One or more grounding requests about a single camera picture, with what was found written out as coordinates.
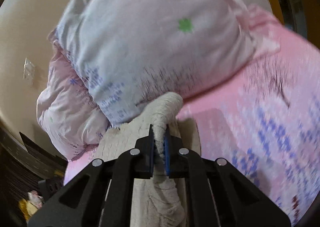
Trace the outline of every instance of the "pink and white cloth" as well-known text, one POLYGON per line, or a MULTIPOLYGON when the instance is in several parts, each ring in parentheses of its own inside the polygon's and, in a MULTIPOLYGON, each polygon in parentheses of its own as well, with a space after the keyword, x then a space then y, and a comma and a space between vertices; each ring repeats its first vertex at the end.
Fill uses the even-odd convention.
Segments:
MULTIPOLYGON (((250 29, 281 44, 229 81, 188 100, 178 118, 197 121, 202 157, 224 157, 255 183, 292 224, 320 190, 320 52, 257 6, 250 29)), ((95 147, 68 164, 65 183, 95 147)))

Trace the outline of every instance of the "towel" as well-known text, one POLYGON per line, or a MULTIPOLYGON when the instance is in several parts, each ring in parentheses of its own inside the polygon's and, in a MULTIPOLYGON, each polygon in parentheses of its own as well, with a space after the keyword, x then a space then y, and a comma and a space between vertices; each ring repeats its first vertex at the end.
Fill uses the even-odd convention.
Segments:
POLYGON ((166 93, 146 106, 143 113, 119 128, 109 129, 101 140, 94 158, 116 159, 135 146, 137 139, 149 133, 155 137, 154 175, 150 180, 135 179, 132 194, 131 227, 186 226, 186 198, 183 179, 169 179, 164 170, 163 139, 167 124, 172 136, 181 137, 185 147, 200 153, 200 141, 193 120, 177 122, 182 97, 166 93))

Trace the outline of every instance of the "crumpled pillow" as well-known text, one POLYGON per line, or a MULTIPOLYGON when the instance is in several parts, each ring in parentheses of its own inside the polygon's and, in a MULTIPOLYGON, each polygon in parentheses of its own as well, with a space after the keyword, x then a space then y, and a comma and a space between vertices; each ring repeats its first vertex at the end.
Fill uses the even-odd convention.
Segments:
POLYGON ((163 93, 191 97, 278 49, 248 27, 242 0, 71 0, 55 35, 118 126, 163 93))
POLYGON ((87 145, 100 142, 109 121, 92 100, 56 40, 53 48, 47 88, 37 100, 37 120, 56 149, 71 160, 87 145))

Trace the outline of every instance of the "blue gripper pad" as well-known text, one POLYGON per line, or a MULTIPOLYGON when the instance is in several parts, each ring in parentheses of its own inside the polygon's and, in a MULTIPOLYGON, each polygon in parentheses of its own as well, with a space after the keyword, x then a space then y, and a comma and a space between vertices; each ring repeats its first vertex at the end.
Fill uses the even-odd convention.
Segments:
POLYGON ((167 176, 170 174, 170 154, 169 154, 169 144, 168 144, 168 138, 166 135, 164 136, 164 164, 165 164, 165 171, 167 176))

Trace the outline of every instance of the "wall outlet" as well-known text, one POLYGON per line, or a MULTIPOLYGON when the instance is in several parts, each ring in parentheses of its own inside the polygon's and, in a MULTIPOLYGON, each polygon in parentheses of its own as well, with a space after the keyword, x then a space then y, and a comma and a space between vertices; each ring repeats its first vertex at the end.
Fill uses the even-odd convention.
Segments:
POLYGON ((36 66, 26 58, 24 62, 23 79, 27 85, 32 86, 35 77, 36 66))

